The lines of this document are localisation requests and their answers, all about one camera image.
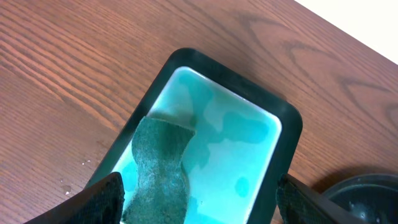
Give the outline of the round black tray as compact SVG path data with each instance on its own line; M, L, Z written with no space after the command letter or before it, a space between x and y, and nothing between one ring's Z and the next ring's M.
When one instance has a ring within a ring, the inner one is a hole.
M322 195L368 223L397 224L396 175L358 175L338 182Z

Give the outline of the green rectangular soap tray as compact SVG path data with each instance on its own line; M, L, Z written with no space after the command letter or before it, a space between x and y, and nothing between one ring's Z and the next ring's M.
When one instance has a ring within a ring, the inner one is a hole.
M276 94L191 48L174 51L88 181L137 185L131 139L145 117L195 132L182 164L190 184L187 223L270 223L278 179L291 164L303 121Z

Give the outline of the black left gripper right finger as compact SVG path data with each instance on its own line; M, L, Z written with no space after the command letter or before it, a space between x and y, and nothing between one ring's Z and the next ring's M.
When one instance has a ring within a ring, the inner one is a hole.
M279 179L276 200L285 224L366 224L289 174Z

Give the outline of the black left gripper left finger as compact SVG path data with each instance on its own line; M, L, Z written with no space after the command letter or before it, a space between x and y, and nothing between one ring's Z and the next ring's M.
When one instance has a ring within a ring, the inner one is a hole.
M119 224L123 203L122 176L112 172L26 224Z

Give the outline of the yellow green sponge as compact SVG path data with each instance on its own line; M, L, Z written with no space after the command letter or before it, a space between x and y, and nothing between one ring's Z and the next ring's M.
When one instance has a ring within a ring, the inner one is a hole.
M189 181L182 157L195 132L167 121L144 117L131 142L137 185L123 212L124 223L183 223Z

